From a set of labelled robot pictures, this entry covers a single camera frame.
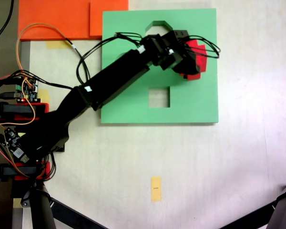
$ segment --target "white label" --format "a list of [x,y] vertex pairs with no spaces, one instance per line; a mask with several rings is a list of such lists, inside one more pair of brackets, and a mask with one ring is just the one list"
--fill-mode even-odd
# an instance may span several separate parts
[[144,45],[141,45],[141,46],[138,48],[138,51],[139,51],[139,54],[143,53],[143,52],[145,51]]
[[13,154],[14,154],[17,158],[20,158],[20,157],[24,154],[24,152],[22,151],[22,149],[17,148],[17,149],[14,151]]
[[87,92],[92,92],[92,89],[91,89],[90,86],[85,86],[85,89],[86,89]]

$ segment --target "white surface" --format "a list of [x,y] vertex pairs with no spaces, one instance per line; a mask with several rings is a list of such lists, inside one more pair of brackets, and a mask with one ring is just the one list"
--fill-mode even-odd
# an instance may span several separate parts
[[[90,109],[56,154],[50,194],[110,229],[220,228],[286,185],[286,0],[130,0],[130,10],[197,7],[217,8],[219,123],[100,125]],[[31,43],[30,71],[50,82],[77,85],[77,62],[72,50]],[[100,70],[100,52],[88,66]],[[68,91],[49,92],[53,110]],[[151,202],[152,176],[161,202]]]

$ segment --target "green board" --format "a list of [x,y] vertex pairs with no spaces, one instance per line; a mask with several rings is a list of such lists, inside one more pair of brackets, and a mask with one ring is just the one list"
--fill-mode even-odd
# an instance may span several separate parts
[[[165,21],[173,30],[187,30],[216,44],[216,9],[108,11],[103,13],[103,39],[115,32],[145,36],[153,21]],[[125,40],[102,47],[102,68],[122,53],[136,49]],[[150,108],[149,89],[170,90],[170,107]],[[217,123],[217,60],[207,60],[201,79],[188,81],[171,69],[151,66],[150,71],[102,108],[102,123]]]

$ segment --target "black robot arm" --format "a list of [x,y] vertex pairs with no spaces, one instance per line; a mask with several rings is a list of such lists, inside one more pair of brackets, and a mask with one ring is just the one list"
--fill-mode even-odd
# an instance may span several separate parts
[[69,139],[69,123],[89,107],[94,110],[110,102],[149,71],[150,65],[172,68],[177,73],[197,74],[196,55],[180,39],[187,31],[170,31],[164,36],[142,39],[137,50],[130,50],[96,74],[84,85],[74,87],[56,111],[35,121],[31,130],[17,140],[26,160],[38,160],[62,147]]

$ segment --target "orange board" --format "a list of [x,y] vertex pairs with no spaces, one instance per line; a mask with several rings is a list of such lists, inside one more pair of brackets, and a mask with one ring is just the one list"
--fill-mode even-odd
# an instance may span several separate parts
[[128,0],[91,0],[90,3],[90,37],[100,40],[102,38],[103,11],[128,10]]
[[[39,22],[56,26],[71,40],[99,39],[102,12],[113,10],[128,10],[128,0],[19,0],[18,34],[26,26]],[[21,40],[62,40],[62,37],[52,29],[34,27]]]

